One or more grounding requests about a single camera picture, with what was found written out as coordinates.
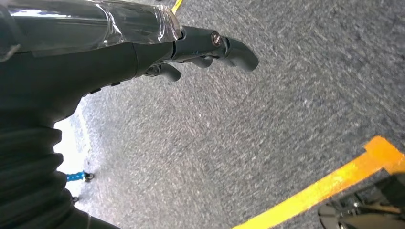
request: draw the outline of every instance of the yellow floor line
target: yellow floor line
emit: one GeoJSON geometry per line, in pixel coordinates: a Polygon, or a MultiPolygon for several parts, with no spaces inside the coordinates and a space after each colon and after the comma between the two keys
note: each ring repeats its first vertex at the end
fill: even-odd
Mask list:
{"type": "Polygon", "coordinates": [[[384,138],[374,137],[366,152],[303,191],[234,229],[269,229],[385,168],[389,173],[405,171],[405,156],[384,138]]]}
{"type": "Polygon", "coordinates": [[[177,0],[176,3],[174,4],[173,8],[171,9],[171,11],[176,14],[177,9],[180,7],[181,3],[183,2],[183,0],[177,0]]]}

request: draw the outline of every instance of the plastic cover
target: plastic cover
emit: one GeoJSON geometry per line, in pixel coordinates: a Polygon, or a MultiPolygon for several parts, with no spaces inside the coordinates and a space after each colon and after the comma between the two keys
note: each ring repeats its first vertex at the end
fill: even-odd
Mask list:
{"type": "Polygon", "coordinates": [[[180,25],[166,6],[131,0],[0,0],[0,62],[90,51],[120,43],[172,42],[180,25]]]}

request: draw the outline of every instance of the floor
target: floor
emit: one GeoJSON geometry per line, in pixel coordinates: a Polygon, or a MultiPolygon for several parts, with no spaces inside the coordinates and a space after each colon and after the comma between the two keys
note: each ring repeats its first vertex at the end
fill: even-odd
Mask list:
{"type": "MultiPolygon", "coordinates": [[[[123,229],[232,228],[375,135],[405,152],[405,1],[184,0],[176,15],[244,41],[259,67],[176,64],[179,82],[85,97],[68,121],[96,179],[78,208],[123,229]]],[[[317,208],[275,228],[320,229],[317,208]]]]}

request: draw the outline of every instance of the black object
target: black object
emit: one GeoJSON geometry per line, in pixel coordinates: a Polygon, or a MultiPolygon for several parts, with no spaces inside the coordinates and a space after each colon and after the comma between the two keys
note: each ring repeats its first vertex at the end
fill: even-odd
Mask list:
{"type": "Polygon", "coordinates": [[[252,71],[258,59],[243,43],[212,30],[183,27],[159,44],[124,43],[66,55],[14,54],[0,62],[0,228],[117,229],[74,208],[65,174],[56,171],[61,140],[55,122],[73,114],[82,96],[143,74],[181,73],[169,62],[210,66],[217,59],[252,71]]]}
{"type": "Polygon", "coordinates": [[[404,229],[405,174],[330,201],[318,214],[325,229],[404,229]]]}
{"type": "Polygon", "coordinates": [[[94,174],[85,172],[85,181],[90,182],[94,178],[94,174]]]}

